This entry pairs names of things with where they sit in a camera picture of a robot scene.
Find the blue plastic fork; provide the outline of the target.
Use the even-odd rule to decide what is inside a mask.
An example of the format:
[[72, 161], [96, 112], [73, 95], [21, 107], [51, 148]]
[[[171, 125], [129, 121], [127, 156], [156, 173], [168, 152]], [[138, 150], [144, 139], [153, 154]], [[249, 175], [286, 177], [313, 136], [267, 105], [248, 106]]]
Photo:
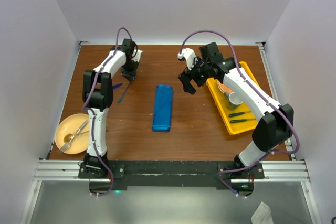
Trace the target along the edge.
[[134, 80], [135, 80], [135, 77], [133, 77], [133, 78], [129, 81], [129, 83], [127, 84], [127, 86], [126, 86], [124, 92], [122, 93], [121, 97], [120, 97], [119, 100], [117, 101], [118, 104], [121, 104], [121, 102], [122, 102], [122, 100], [123, 100], [125, 94], [127, 93], [127, 91], [128, 91], [128, 89], [129, 89], [131, 83], [132, 83]]

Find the blue cloth napkin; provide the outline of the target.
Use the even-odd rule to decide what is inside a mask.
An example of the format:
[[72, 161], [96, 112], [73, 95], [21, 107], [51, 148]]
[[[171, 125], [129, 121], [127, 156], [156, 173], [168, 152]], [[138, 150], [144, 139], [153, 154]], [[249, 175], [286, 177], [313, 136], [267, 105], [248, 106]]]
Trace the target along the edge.
[[168, 132], [171, 128], [173, 110], [172, 86], [158, 85], [155, 92], [152, 130]]

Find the purple plastic knife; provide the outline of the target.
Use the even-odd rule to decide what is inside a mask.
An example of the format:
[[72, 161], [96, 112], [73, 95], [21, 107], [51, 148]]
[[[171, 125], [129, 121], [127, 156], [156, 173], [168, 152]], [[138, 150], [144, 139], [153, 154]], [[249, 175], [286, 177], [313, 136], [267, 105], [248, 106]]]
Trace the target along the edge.
[[113, 89], [116, 89], [116, 88], [118, 88], [118, 87], [122, 86], [122, 84], [123, 84], [123, 83], [118, 83], [118, 84], [115, 84], [115, 85], [113, 85], [113, 86], [112, 86], [112, 88], [113, 88]]

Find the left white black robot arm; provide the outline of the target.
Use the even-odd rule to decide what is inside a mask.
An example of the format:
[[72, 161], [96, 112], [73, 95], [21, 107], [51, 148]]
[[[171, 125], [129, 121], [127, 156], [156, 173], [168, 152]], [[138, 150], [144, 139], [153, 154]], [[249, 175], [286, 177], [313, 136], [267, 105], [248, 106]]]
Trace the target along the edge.
[[133, 82], [137, 75], [142, 51], [132, 39], [124, 39], [119, 46], [113, 46], [106, 59], [93, 70], [83, 75], [83, 108], [89, 116], [89, 145], [81, 170], [97, 178], [109, 176], [106, 146], [106, 122], [109, 108], [113, 103], [112, 78], [121, 75]]

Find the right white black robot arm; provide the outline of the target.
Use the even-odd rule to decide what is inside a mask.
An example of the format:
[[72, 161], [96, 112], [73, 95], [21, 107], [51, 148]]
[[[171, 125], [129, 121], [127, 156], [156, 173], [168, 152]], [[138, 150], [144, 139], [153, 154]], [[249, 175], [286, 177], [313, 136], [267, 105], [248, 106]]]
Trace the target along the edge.
[[237, 57], [225, 59], [216, 43], [201, 47], [200, 53], [198, 56], [194, 50], [184, 48], [177, 54], [178, 60], [186, 63], [179, 74], [184, 92], [196, 92], [191, 81], [201, 87], [208, 79], [216, 79], [238, 95], [256, 118], [252, 141], [235, 157], [231, 170], [237, 177], [246, 178], [254, 166], [293, 135], [293, 108], [269, 97], [247, 75]]

